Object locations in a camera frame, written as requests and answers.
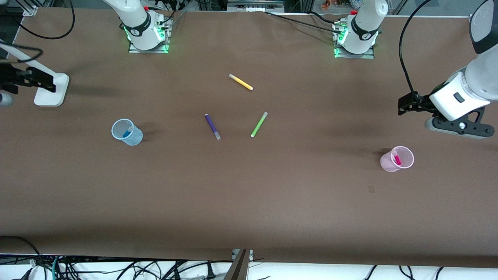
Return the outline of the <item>grey power strip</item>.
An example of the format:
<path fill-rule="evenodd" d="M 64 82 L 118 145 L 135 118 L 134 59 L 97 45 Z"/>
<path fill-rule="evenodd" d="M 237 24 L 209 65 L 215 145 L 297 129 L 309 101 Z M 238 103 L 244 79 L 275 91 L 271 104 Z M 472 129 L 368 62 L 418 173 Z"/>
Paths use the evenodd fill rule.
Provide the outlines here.
<path fill-rule="evenodd" d="M 227 0 L 227 11 L 285 12 L 284 0 Z"/>

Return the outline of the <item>translucent pink plastic cup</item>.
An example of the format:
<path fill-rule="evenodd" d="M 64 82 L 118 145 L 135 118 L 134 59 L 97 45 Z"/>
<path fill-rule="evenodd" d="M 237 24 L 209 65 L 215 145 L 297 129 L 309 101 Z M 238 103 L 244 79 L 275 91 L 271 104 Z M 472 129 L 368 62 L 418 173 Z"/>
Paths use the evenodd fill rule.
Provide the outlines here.
<path fill-rule="evenodd" d="M 395 164 L 395 160 L 391 154 L 391 151 L 393 149 L 396 149 L 398 155 L 400 156 L 400 159 L 402 161 L 402 164 L 400 166 Z M 391 151 L 388 151 L 386 154 L 382 155 L 379 161 L 381 167 L 385 171 L 396 172 L 398 170 L 405 170 L 413 166 L 415 158 L 413 152 L 410 149 L 404 146 L 397 146 L 394 147 L 393 149 Z"/>

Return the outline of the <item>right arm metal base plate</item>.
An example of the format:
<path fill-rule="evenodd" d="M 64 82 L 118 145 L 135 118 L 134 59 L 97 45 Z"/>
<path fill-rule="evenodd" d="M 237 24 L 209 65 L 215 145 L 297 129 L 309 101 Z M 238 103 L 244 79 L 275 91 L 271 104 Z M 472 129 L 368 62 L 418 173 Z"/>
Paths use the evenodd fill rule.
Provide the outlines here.
<path fill-rule="evenodd" d="M 142 37 L 135 38 L 127 32 L 127 39 L 129 41 L 128 51 L 130 53 L 168 53 L 173 18 L 157 14 L 154 19 L 154 25 L 145 30 Z M 133 44 L 134 42 L 138 42 L 139 46 L 149 47 L 153 43 L 156 43 L 156 46 L 151 49 L 139 49 Z"/>

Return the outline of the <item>wooden beam under table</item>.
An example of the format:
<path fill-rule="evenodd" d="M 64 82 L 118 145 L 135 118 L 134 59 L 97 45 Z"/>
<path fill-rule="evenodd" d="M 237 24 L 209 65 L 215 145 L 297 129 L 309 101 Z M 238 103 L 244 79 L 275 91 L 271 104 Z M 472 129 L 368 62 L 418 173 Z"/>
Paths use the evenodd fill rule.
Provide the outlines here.
<path fill-rule="evenodd" d="M 249 263 L 253 260 L 253 251 L 244 248 L 235 249 L 233 252 L 235 259 L 223 280 L 247 280 Z"/>

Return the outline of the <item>purple marker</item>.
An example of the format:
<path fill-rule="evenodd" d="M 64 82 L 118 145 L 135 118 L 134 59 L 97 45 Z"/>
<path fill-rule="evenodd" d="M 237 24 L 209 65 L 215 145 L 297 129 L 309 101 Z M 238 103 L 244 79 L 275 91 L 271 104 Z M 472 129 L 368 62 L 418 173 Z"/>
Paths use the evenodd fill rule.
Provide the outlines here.
<path fill-rule="evenodd" d="M 217 130 L 217 128 L 216 128 L 216 126 L 215 126 L 215 124 L 214 124 L 213 120 L 211 119 L 211 117 L 210 117 L 208 114 L 205 114 L 205 119 L 206 119 L 206 121 L 207 121 L 208 125 L 210 126 L 211 131 L 212 131 L 212 132 L 213 132 L 213 134 L 215 135 L 215 138 L 216 138 L 217 140 L 220 140 L 220 139 L 221 139 L 221 136 L 219 135 L 219 132 L 218 132 L 218 130 Z"/>

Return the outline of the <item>green marker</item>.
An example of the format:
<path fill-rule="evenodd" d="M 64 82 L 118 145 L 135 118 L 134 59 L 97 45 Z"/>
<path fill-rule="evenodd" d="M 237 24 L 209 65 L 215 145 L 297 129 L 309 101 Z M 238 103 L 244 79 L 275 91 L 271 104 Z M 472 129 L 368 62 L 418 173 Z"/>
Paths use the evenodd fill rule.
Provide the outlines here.
<path fill-rule="evenodd" d="M 260 117 L 260 120 L 258 121 L 258 123 L 256 124 L 255 128 L 253 129 L 253 131 L 250 134 L 251 138 L 254 138 L 256 136 L 256 134 L 258 133 L 260 127 L 264 123 L 264 121 L 267 118 L 267 116 L 268 116 L 268 113 L 264 112 L 263 115 Z"/>

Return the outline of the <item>yellow marker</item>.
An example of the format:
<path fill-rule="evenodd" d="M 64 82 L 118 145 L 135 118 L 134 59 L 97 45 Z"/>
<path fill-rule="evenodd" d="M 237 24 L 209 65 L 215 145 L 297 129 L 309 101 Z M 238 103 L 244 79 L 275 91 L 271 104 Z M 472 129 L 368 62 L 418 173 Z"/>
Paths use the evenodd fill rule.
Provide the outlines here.
<path fill-rule="evenodd" d="M 252 87 L 248 83 L 242 81 L 242 79 L 236 77 L 233 74 L 229 74 L 229 78 L 232 79 L 233 81 L 237 82 L 239 85 L 242 85 L 242 87 L 246 88 L 249 91 L 253 91 L 254 90 L 254 87 Z"/>

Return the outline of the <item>translucent blue plastic cup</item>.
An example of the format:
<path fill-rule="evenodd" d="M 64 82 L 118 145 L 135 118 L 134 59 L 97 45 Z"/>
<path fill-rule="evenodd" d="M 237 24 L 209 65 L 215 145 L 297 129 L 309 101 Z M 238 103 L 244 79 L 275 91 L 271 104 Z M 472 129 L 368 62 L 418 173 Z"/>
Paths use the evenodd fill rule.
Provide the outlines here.
<path fill-rule="evenodd" d="M 129 137 L 123 138 L 123 133 L 129 126 L 133 126 L 135 129 Z M 116 140 L 120 140 L 129 146 L 138 145 L 144 138 L 142 131 L 130 119 L 118 119 L 115 121 L 111 127 L 111 134 Z"/>

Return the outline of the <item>white desk lamp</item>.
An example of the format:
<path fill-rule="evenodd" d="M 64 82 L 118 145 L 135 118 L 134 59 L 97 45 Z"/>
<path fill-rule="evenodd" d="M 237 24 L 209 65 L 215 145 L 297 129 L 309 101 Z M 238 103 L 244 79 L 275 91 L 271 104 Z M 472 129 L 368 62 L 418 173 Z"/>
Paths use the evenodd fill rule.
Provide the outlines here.
<path fill-rule="evenodd" d="M 0 48 L 13 55 L 16 60 L 0 60 L 0 64 L 11 64 L 12 66 L 25 70 L 27 67 L 34 67 L 54 77 L 53 83 L 56 86 L 56 92 L 52 93 L 43 88 L 37 87 L 34 103 L 40 107 L 57 107 L 62 105 L 70 78 L 65 73 L 57 73 L 37 61 L 43 51 L 38 48 L 27 47 L 23 45 L 9 44 L 0 39 Z"/>

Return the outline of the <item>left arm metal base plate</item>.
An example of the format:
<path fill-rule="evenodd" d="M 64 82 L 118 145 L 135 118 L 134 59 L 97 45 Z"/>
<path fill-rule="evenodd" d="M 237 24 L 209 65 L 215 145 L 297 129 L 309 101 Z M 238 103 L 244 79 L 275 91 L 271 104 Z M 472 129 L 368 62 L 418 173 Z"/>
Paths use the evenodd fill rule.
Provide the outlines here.
<path fill-rule="evenodd" d="M 369 46 L 370 48 L 365 53 L 361 53 L 361 54 L 352 53 L 344 48 L 344 46 L 341 44 L 341 42 L 343 42 L 345 39 L 348 39 L 348 36 L 350 34 L 346 25 L 347 25 L 347 23 L 345 21 L 334 21 L 334 23 L 331 24 L 332 29 L 334 31 L 340 31 L 340 33 L 335 33 L 333 35 L 334 56 L 336 58 L 374 59 L 375 52 L 374 52 L 373 44 L 371 44 L 371 43 Z"/>

